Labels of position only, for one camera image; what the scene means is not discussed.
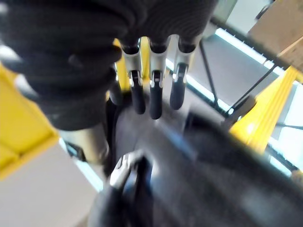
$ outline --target black rod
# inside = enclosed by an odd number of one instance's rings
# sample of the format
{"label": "black rod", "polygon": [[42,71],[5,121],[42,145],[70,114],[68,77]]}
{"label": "black rod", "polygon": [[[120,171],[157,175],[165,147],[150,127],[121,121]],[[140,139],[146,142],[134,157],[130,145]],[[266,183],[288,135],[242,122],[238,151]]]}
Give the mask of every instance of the black rod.
{"label": "black rod", "polygon": [[284,123],[280,123],[280,122],[277,122],[276,127],[287,127],[287,128],[293,128],[293,129],[303,130],[303,126],[288,125],[288,124],[284,124]]}
{"label": "black rod", "polygon": [[274,69],[275,69],[276,65],[274,64],[273,67],[270,68],[270,70],[268,70],[250,89],[248,89],[247,92],[245,92],[244,95],[241,96],[241,98],[239,98],[230,108],[235,108],[235,106],[242,101],[243,98],[246,97],[246,95],[248,95],[259,83],[261,83]]}
{"label": "black rod", "polygon": [[202,53],[202,58],[203,58],[203,62],[204,62],[204,65],[205,65],[205,70],[206,70],[206,74],[207,74],[207,77],[208,77],[209,85],[210,85],[210,88],[212,89],[212,93],[214,95],[214,104],[218,105],[218,96],[217,96],[216,90],[214,88],[213,77],[212,77],[212,74],[211,74],[210,69],[209,69],[209,64],[208,64],[208,61],[207,61],[207,57],[206,57],[206,53],[205,53],[205,49],[204,49],[202,40],[200,41],[199,46],[200,46],[200,50],[201,50],[201,53]]}
{"label": "black rod", "polygon": [[268,152],[269,155],[271,155],[276,160],[278,160],[282,165],[284,165],[290,171],[299,169],[294,164],[292,164],[290,161],[288,161],[281,153],[276,151],[270,144],[267,145],[266,151]]}

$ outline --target metal pole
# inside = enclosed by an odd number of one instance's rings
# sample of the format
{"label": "metal pole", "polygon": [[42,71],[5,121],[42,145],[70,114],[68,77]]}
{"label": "metal pole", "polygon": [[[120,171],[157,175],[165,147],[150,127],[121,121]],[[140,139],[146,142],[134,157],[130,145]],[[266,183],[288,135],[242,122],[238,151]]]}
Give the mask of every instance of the metal pole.
{"label": "metal pole", "polygon": [[213,77],[212,77],[212,74],[211,74],[210,69],[209,69],[209,64],[208,64],[208,61],[207,61],[207,57],[206,57],[206,54],[205,54],[205,49],[203,47],[203,41],[202,40],[200,41],[199,46],[200,46],[200,50],[201,50],[201,53],[202,53],[202,58],[203,58],[203,62],[204,62],[204,65],[205,65],[206,74],[207,74],[207,77],[208,77],[208,80],[209,80],[209,85],[210,85],[210,88],[212,89],[212,93],[214,95],[214,104],[218,105],[218,97],[217,97],[216,90],[214,88]]}
{"label": "metal pole", "polygon": [[248,89],[248,91],[247,92],[245,92],[245,94],[244,95],[242,95],[241,96],[241,98],[239,98],[230,108],[229,108],[229,110],[230,109],[232,109],[232,108],[235,108],[235,106],[239,103],[239,102],[241,102],[242,101],[242,99],[243,98],[245,98],[246,97],[246,95],[248,95],[259,83],[261,83],[274,69],[275,69],[275,67],[276,67],[276,64],[274,64],[273,65],[273,67],[271,67],[270,68],[270,70],[268,70],[265,74],[264,74],[264,76],[262,76],[250,89]]}

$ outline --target wall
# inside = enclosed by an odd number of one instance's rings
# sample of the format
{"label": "wall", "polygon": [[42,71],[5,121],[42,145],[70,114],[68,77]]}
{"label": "wall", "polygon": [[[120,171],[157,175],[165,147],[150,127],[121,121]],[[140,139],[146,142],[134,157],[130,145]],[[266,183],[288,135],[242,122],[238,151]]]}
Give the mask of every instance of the wall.
{"label": "wall", "polygon": [[270,0],[238,0],[227,23],[246,34],[256,23],[256,15]]}
{"label": "wall", "polygon": [[1,227],[73,227],[95,189],[56,145],[0,183]]}

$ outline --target cardboard box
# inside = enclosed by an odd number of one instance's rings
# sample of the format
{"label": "cardboard box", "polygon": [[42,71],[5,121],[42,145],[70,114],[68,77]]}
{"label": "cardboard box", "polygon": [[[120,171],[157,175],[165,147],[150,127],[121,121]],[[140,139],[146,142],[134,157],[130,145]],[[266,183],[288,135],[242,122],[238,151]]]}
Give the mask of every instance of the cardboard box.
{"label": "cardboard box", "polygon": [[278,57],[303,72],[303,36],[278,54]]}
{"label": "cardboard box", "polygon": [[303,0],[276,0],[249,36],[279,54],[303,37]]}

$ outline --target black rubber fingertip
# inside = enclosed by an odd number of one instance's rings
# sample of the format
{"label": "black rubber fingertip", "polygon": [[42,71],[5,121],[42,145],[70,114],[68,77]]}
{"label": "black rubber fingertip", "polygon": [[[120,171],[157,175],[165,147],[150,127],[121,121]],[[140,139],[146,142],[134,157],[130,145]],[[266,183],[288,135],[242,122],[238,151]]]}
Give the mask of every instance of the black rubber fingertip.
{"label": "black rubber fingertip", "polygon": [[123,95],[118,81],[115,81],[109,90],[109,97],[115,105],[122,105]]}
{"label": "black rubber fingertip", "polygon": [[162,88],[159,84],[151,87],[150,116],[152,119],[159,119],[162,115]]}
{"label": "black rubber fingertip", "polygon": [[183,78],[179,77],[178,80],[172,82],[171,93],[170,93],[170,107],[173,110],[178,110],[183,105],[184,101],[184,93],[185,93],[185,83],[183,82]]}
{"label": "black rubber fingertip", "polygon": [[143,87],[135,84],[133,87],[131,87],[131,92],[134,110],[137,114],[143,114],[145,112]]}

